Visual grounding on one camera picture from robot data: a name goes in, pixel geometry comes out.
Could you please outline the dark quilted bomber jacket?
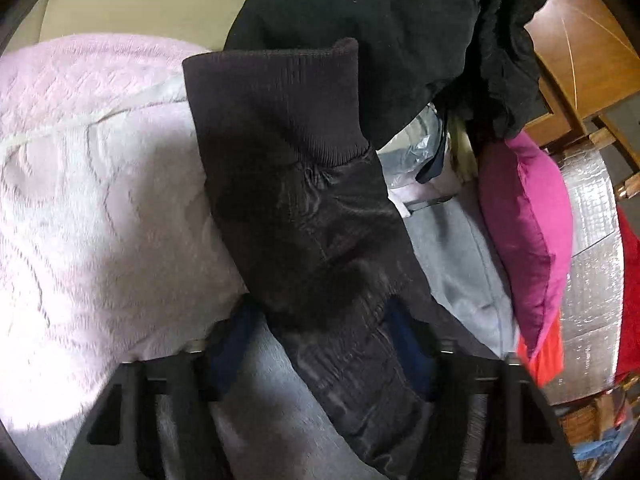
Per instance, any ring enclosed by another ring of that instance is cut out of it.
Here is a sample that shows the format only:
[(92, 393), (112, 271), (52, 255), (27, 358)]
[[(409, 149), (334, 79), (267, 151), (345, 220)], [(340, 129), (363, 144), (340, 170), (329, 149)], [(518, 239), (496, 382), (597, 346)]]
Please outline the dark quilted bomber jacket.
[(472, 474), (462, 365), (489, 350), (433, 297), (359, 127), (358, 46), (183, 64), (222, 240), (338, 434), (391, 479)]

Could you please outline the wicker basket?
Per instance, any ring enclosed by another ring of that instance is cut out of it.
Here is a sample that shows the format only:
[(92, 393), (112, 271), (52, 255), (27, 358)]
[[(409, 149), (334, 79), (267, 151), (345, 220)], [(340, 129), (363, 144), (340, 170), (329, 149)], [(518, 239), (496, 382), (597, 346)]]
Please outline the wicker basket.
[(614, 426), (616, 407), (609, 394), (590, 399), (560, 417), (560, 424), (571, 446), (600, 439), (606, 430)]

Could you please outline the red-orange pillow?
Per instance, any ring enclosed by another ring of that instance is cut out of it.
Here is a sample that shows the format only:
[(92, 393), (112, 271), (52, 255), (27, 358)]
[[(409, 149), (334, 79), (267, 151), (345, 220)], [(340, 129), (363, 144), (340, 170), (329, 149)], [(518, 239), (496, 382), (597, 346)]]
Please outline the red-orange pillow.
[(516, 354), (539, 387), (549, 385), (555, 380), (564, 370), (561, 312), (556, 315), (544, 343), (533, 359), (527, 356), (527, 347), (522, 336), (518, 336)]

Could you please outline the red blanket on railing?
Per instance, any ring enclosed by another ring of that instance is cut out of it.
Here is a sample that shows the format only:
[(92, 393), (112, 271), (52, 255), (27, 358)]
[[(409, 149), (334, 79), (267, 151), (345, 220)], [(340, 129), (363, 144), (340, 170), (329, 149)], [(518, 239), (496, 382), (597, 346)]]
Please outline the red blanket on railing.
[(616, 378), (622, 379), (629, 373), (639, 370), (640, 344), (640, 263), (639, 237), (624, 215), (623, 209), (617, 207), (620, 239), (624, 256), (624, 293), (623, 315), (620, 326), (620, 348), (616, 367)]

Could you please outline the silver foil insulation panel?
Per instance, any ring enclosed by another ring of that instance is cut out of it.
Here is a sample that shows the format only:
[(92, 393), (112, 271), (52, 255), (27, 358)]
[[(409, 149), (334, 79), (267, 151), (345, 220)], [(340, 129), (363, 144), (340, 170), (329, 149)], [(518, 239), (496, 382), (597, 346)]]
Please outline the silver foil insulation panel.
[(624, 296), (624, 254), (613, 185), (589, 144), (558, 158), (574, 219), (570, 273), (561, 307), (564, 370), (544, 393), (552, 404), (588, 398), (614, 384)]

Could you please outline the grey fleece blanket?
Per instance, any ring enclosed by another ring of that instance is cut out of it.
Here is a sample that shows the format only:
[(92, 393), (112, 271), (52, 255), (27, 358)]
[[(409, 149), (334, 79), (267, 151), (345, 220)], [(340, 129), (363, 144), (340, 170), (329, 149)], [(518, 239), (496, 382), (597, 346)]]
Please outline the grey fleece blanket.
[[(203, 335), (206, 323), (224, 318), (242, 290), (202, 193), (186, 205), (184, 223), (194, 230), (204, 255), (214, 259), (206, 270), (222, 282), (206, 283), (207, 292), (195, 306), (183, 301), (170, 309), (149, 356), (168, 356)], [(435, 299), (497, 356), (514, 350), (518, 328), (508, 278), (474, 190), (413, 211), (405, 224)], [(266, 323), (259, 323), (240, 376), (214, 417), (240, 479), (379, 476), (337, 434)]]

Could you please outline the magenta pillow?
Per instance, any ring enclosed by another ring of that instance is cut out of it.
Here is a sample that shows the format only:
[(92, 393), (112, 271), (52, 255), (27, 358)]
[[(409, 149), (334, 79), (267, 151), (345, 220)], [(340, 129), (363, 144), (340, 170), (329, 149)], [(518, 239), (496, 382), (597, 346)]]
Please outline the magenta pillow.
[(558, 316), (573, 244), (570, 196), (554, 160), (524, 131), (490, 144), (478, 192), (489, 235), (508, 274), (529, 359)]

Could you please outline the clear plastic bag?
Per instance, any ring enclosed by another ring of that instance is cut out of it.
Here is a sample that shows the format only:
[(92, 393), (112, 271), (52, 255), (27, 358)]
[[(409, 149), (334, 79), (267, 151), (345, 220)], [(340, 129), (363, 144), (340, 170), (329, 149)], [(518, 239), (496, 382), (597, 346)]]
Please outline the clear plastic bag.
[(424, 184), (444, 168), (447, 133), (433, 103), (428, 103), (390, 142), (376, 152), (389, 190)]

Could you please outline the wooden pillar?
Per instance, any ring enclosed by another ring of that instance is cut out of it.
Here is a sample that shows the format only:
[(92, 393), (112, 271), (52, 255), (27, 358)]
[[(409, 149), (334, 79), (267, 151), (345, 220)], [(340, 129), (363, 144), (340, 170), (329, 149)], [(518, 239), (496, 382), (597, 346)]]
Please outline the wooden pillar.
[(525, 131), (538, 145), (580, 138), (585, 120), (639, 93), (639, 55), (602, 0), (547, 0), (526, 30), (544, 111)]

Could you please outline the black puffer coat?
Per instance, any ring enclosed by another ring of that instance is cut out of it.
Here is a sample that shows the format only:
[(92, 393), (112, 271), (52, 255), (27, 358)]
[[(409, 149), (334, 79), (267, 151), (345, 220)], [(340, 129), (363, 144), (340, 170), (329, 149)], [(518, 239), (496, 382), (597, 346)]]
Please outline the black puffer coat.
[(230, 50), (358, 44), (360, 125), (376, 146), (433, 104), (478, 142), (528, 121), (539, 70), (528, 22), (547, 0), (245, 0)]

